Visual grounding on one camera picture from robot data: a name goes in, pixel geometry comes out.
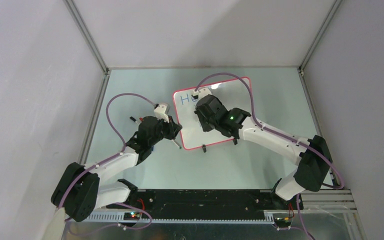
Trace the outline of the pink framed whiteboard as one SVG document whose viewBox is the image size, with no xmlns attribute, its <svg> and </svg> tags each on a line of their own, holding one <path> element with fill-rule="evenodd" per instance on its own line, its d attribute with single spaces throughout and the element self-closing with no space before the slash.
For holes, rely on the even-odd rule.
<svg viewBox="0 0 384 240">
<path fill-rule="evenodd" d="M 182 125 L 180 139 L 185 150 L 201 149 L 203 145 L 211 146 L 233 140 L 217 130 L 204 132 L 198 116 L 194 113 L 197 100 L 192 97 L 195 86 L 177 90 L 173 93 L 174 112 L 177 121 Z M 251 113 L 250 94 L 243 82 L 237 78 L 216 82 L 205 82 L 200 88 L 208 89 L 221 103 L 230 110 L 239 108 Z"/>
</svg>

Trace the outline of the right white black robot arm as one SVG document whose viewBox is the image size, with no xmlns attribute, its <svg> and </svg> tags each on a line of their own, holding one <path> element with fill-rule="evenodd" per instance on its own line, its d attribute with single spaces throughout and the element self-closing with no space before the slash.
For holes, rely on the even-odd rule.
<svg viewBox="0 0 384 240">
<path fill-rule="evenodd" d="M 297 169 L 280 179 L 272 189 L 271 204 L 284 209 L 291 199 L 303 191 L 318 192 L 324 185 L 332 165 L 326 140 L 294 137 L 264 122 L 240 108 L 228 110 L 214 95 L 192 96 L 197 100 L 194 113 L 204 132 L 218 131 L 235 140 L 244 140 L 265 147 L 290 160 Z"/>
</svg>

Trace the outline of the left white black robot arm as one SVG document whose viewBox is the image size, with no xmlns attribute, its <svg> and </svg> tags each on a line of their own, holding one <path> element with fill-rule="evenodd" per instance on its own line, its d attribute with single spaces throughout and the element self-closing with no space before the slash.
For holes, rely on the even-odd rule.
<svg viewBox="0 0 384 240">
<path fill-rule="evenodd" d="M 51 195 L 51 203 L 63 208 L 76 222 L 85 220 L 97 208 L 118 202 L 125 208 L 133 208 L 138 194 L 121 181 L 107 181 L 144 162 L 158 142 L 174 140 L 182 128 L 171 116 L 168 121 L 155 116 L 144 117 L 121 152 L 90 166 L 70 163 Z"/>
</svg>

